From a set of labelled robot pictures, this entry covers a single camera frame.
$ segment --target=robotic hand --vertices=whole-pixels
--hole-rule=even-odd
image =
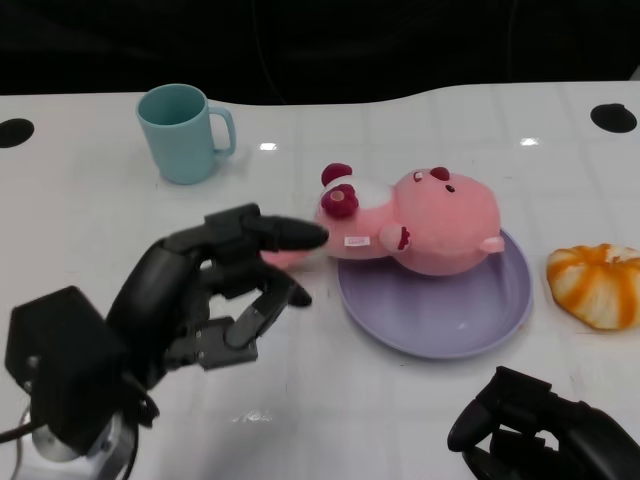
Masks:
[[[16,307],[5,365],[31,405],[23,425],[0,434],[0,443],[33,435],[18,443],[14,480],[111,480],[127,464],[128,477],[138,425],[151,427],[159,414],[147,391],[168,371],[255,361],[257,337],[284,308],[311,304],[261,252],[312,250],[327,239],[315,224],[265,217],[247,205],[153,244],[106,322],[75,287]],[[254,289],[262,295],[237,321],[209,319],[212,296]]]
[[[558,451],[535,436],[542,430],[558,439]],[[492,433],[490,452],[476,447]],[[584,402],[558,397],[548,383],[505,367],[498,367],[462,412],[448,446],[463,452],[479,480],[640,478],[640,446],[615,420]]]

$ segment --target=mug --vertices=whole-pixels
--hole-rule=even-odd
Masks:
[[[219,155],[236,149],[236,128],[229,110],[210,107],[196,87],[174,83],[148,91],[136,106],[153,161],[167,180],[190,185],[213,171]],[[229,148],[216,149],[209,115],[220,115],[229,131]]]

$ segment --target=white table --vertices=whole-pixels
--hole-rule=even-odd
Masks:
[[[390,182],[437,165],[486,182],[529,257],[535,302],[505,346],[425,362],[354,326],[334,266],[320,262],[298,275],[313,307],[283,314],[260,341],[258,363],[184,369],[152,392],[162,415],[142,434],[134,480],[470,480],[447,433],[498,365],[605,409],[640,439],[640,331],[594,334],[554,305],[543,277],[557,247],[640,247],[640,129],[614,135],[589,119],[601,103],[640,115],[636,83],[456,87],[372,105],[227,105],[235,159],[191,187],[158,177],[134,115],[139,97],[0,97],[0,121],[36,126],[27,143],[0,150],[2,356],[14,305],[75,284],[104,314],[153,241],[205,214],[257,201],[265,212],[308,218],[330,162]],[[265,150],[270,144],[277,149]],[[216,301],[214,311],[243,305]],[[1,371],[0,429],[26,404]],[[0,478],[14,454],[0,447]]]

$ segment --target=purple plate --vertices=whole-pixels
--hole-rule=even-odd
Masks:
[[[352,318],[387,345],[424,358],[490,350],[522,325],[533,303],[522,250],[503,230],[505,250],[460,275],[428,277],[392,258],[341,260],[338,280]]]

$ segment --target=tag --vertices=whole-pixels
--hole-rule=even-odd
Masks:
[[[371,245],[371,237],[344,237],[345,247],[368,247]]]

